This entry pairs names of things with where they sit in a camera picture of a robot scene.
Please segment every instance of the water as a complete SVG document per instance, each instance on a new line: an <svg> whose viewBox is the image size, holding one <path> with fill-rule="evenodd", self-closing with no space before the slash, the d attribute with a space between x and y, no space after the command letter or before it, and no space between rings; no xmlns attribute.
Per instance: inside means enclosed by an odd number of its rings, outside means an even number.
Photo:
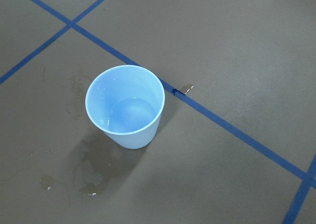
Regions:
<svg viewBox="0 0 316 224"><path fill-rule="evenodd" d="M128 133L148 125L156 116L154 108L144 99L128 98L110 111L108 130Z"/></svg>

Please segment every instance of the floor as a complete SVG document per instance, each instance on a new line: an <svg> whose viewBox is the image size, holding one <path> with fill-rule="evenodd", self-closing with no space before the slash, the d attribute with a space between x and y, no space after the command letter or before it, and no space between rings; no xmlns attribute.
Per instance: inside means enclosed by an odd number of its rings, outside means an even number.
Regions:
<svg viewBox="0 0 316 224"><path fill-rule="evenodd" d="M316 223L315 0L1 0L0 15L0 223ZM166 92L136 150L84 107L123 64Z"/></svg>

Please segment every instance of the tiled floor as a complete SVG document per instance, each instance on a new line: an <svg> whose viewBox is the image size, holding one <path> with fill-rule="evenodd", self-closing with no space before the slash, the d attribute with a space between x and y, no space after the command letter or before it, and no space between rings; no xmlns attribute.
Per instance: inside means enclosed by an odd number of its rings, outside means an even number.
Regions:
<svg viewBox="0 0 316 224"><path fill-rule="evenodd" d="M0 223L316 223L315 0L0 4ZM128 63L166 89L137 150L84 108Z"/></svg>

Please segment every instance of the gray floor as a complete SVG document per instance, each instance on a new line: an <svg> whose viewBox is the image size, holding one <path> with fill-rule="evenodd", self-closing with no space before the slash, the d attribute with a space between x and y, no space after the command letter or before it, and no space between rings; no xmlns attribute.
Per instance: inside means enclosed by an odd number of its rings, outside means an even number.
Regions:
<svg viewBox="0 0 316 224"><path fill-rule="evenodd" d="M0 1L0 223L316 223L315 0L105 0L52 43L43 4L97 0L33 1ZM122 55L263 149L167 91L154 140L115 144L84 98Z"/></svg>

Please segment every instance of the cup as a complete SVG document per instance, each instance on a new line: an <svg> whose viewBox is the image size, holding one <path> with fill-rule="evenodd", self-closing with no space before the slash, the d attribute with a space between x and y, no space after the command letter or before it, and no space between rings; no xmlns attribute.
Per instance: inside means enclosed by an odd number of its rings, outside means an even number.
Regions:
<svg viewBox="0 0 316 224"><path fill-rule="evenodd" d="M91 83L85 108L92 123L119 145L137 149L154 138L164 106L164 89L151 71L116 66Z"/></svg>

